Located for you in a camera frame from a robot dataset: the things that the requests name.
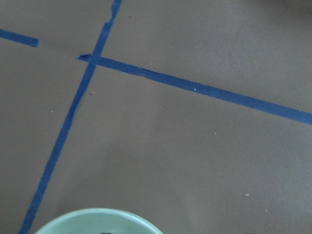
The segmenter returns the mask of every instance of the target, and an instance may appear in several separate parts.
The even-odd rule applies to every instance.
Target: brown surface
[[[17,233],[111,1],[2,1],[0,233]],[[124,1],[104,56],[302,111],[311,4]],[[31,233],[77,209],[165,234],[309,234],[312,126],[98,67]]]

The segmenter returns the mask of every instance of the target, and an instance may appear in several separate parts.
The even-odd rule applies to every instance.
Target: tape line
[[[33,200],[28,208],[28,211],[25,215],[23,224],[21,226],[21,229],[19,231],[19,234],[28,234],[29,230],[32,226],[32,223],[34,221],[34,218],[36,217],[36,213],[38,211],[39,205],[42,201],[42,198],[44,196],[44,193],[46,191],[47,185],[49,183],[49,180],[51,178],[51,175],[53,173],[53,170],[56,166],[56,163],[58,161],[59,155],[61,153],[61,150],[64,146],[64,143],[66,141],[66,138],[69,134],[70,128],[73,123],[73,119],[75,117],[75,112],[78,108],[78,105],[80,103],[80,100],[85,93],[89,82],[91,80],[91,77],[93,75],[93,72],[96,68],[97,61],[102,53],[102,50],[104,48],[104,45],[106,43],[107,37],[109,35],[109,32],[112,28],[112,25],[114,23],[116,14],[118,12],[118,9],[121,5],[121,0],[114,0],[112,4],[112,17],[108,22],[104,24],[104,27],[98,37],[96,46],[94,48],[93,53],[90,55],[89,63],[87,65],[87,68],[84,72],[84,75],[81,79],[80,85],[78,87],[78,90],[76,92],[76,95],[73,99],[73,102],[70,106],[70,109],[66,115],[65,121],[63,123],[63,126],[59,132],[58,138],[54,144],[53,150],[50,154],[50,157],[48,159],[48,162],[44,168],[44,171],[41,175],[40,182],[37,186],[37,189],[35,191]]]
[[[90,55],[80,55],[78,59],[83,60],[83,61],[88,61],[90,59]],[[207,95],[207,96],[214,97],[220,100],[232,102],[241,106],[246,106],[246,107],[253,108],[259,111],[263,111],[266,113],[270,113],[276,116],[289,118],[295,121],[299,121],[302,123],[312,125],[312,114],[302,112],[296,109],[292,109],[286,106],[281,106],[281,105],[274,104],[271,102],[262,101],[253,97],[248,97],[248,96],[233,93],[230,91],[214,88],[212,86],[199,84],[199,83],[189,81],[186,79],[181,79],[178,77],[173,77],[170,75],[153,72],[150,70],[146,70],[144,68],[140,68],[140,67],[130,65],[127,63],[115,61],[109,58],[101,57],[98,60],[97,64],[103,67],[125,72],[131,75],[143,76],[148,79],[154,80],[156,82],[171,85],[180,89],[188,90],[188,91],[195,92],[198,94]]]
[[[25,45],[30,45],[37,47],[39,45],[39,40],[36,38],[31,38],[28,36],[24,36],[18,33],[9,32],[3,29],[0,29],[0,38],[12,40],[18,43],[22,43]]]

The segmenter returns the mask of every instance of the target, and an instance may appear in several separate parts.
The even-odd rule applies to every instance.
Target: blue tape
[[[89,61],[90,55],[80,55],[78,59]],[[170,75],[153,72],[133,66],[127,63],[115,61],[109,58],[100,58],[97,62],[98,65],[111,68],[117,71],[125,72],[132,75],[143,76],[148,79],[168,84],[180,89],[192,91],[198,94],[207,95],[224,101],[232,102],[238,105],[250,107],[259,111],[267,112],[276,116],[289,118],[295,121],[312,125],[312,114],[288,108],[285,106],[277,105],[271,102],[262,101],[253,97],[236,94],[230,91],[214,88],[212,86],[199,84],[193,81],[173,77]]]
[[[39,40],[36,38],[31,38],[31,37],[24,36],[21,34],[12,33],[3,29],[0,29],[0,38],[12,40],[18,43],[22,43],[22,44],[30,45],[34,47],[37,47],[39,45]]]
[[[53,150],[50,154],[48,162],[47,162],[47,164],[44,168],[44,171],[41,175],[40,182],[37,186],[33,200],[32,200],[32,202],[28,208],[26,215],[25,215],[25,218],[24,218],[23,224],[21,226],[21,229],[19,231],[19,234],[28,234],[29,233],[29,230],[32,226],[32,223],[33,223],[34,218],[36,216],[36,213],[38,211],[39,205],[42,201],[43,195],[46,191],[50,177],[51,177],[53,170],[56,166],[59,155],[60,155],[61,150],[64,146],[64,143],[66,141],[66,138],[69,134],[69,131],[70,131],[70,128],[72,126],[73,119],[75,116],[75,112],[78,108],[78,105],[81,101],[83,94],[85,93],[85,91],[86,91],[86,89],[90,83],[91,77],[92,77],[93,72],[94,72],[96,65],[97,65],[97,61],[100,58],[100,55],[103,51],[104,45],[107,41],[107,37],[108,37],[109,32],[112,28],[112,25],[114,23],[114,20],[115,20],[115,17],[116,17],[116,14],[118,12],[120,5],[121,5],[121,0],[114,0],[112,7],[111,7],[112,17],[110,18],[110,20],[108,22],[106,22],[104,24],[104,27],[103,27],[103,29],[102,29],[99,37],[98,37],[94,51],[89,57],[89,63],[87,65],[87,68],[86,68],[84,75],[81,79],[80,85],[79,85],[78,90],[76,92],[76,95],[73,99],[73,102],[70,106],[70,109],[66,115],[63,126],[62,126],[62,128],[58,134],[58,138],[54,144],[54,147],[53,147]]]

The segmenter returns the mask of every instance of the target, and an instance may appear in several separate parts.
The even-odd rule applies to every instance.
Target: green container
[[[162,234],[153,224],[130,212],[92,208],[62,215],[36,234]]]

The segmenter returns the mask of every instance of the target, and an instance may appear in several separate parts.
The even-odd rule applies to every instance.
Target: bowl rim
[[[149,229],[153,234],[163,234],[157,227],[155,227],[152,223],[147,221],[146,219],[123,210],[117,209],[110,209],[110,208],[88,208],[88,209],[81,209],[72,211],[66,214],[63,214],[52,221],[45,224],[42,228],[40,228],[35,234],[43,234],[47,229],[52,228],[53,226],[57,225],[60,222],[64,222],[70,218],[81,216],[81,215],[89,215],[89,214],[107,214],[107,215],[116,215],[119,217],[123,217],[131,222],[139,224],[147,229]]]

